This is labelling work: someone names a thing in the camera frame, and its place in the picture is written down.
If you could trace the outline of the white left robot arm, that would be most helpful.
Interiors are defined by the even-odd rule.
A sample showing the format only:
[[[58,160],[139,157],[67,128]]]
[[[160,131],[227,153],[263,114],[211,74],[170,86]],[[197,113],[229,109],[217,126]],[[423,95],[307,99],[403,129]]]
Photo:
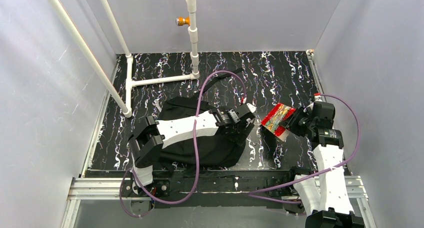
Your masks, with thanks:
[[[175,120],[154,120],[145,117],[141,130],[134,131],[128,140],[133,158],[133,174],[138,186],[153,182],[153,163],[163,149],[187,140],[199,147],[199,137],[219,136],[236,140],[243,132],[250,133],[256,117],[257,108],[246,103],[236,109],[222,107],[212,109],[196,116]]]

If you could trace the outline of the red colourful cover book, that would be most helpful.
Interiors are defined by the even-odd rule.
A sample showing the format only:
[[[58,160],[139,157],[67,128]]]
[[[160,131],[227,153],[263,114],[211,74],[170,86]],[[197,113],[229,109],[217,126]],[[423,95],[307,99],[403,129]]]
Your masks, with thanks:
[[[289,131],[280,123],[287,120],[295,110],[293,107],[278,103],[261,121],[261,126],[280,140],[285,141]]]

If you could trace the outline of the black student backpack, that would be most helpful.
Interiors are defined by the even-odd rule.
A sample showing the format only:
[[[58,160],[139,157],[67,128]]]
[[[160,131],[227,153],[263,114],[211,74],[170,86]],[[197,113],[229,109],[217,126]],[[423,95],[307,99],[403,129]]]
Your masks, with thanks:
[[[204,93],[220,80],[230,76],[238,78],[238,73],[240,72],[240,68],[229,73],[222,72],[221,75],[215,76],[211,81],[202,86],[200,91],[193,96],[176,96],[166,100],[163,103],[158,119],[168,121],[187,118],[218,108],[213,107],[207,101],[203,100]],[[247,103],[246,98],[243,97],[240,106],[245,103]],[[221,107],[224,109],[236,108],[228,106]],[[217,140],[214,140],[212,137],[199,137],[198,144],[199,147],[197,148],[194,146],[193,141],[187,140],[171,145],[161,151],[159,162],[162,164],[176,162],[189,166],[199,164],[201,167],[231,167],[240,159],[246,141],[242,145],[238,145],[231,139],[223,136],[219,136]]]

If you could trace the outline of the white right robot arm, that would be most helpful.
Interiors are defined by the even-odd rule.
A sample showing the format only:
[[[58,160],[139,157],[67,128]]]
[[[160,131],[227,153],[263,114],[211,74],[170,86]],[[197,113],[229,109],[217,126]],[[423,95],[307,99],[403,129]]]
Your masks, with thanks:
[[[313,174],[294,170],[293,188],[307,214],[307,228],[363,228],[363,218],[354,213],[348,197],[342,161],[344,141],[341,131],[333,128],[335,107],[315,100],[300,107],[282,122],[291,133],[307,138],[317,162],[319,185]]]

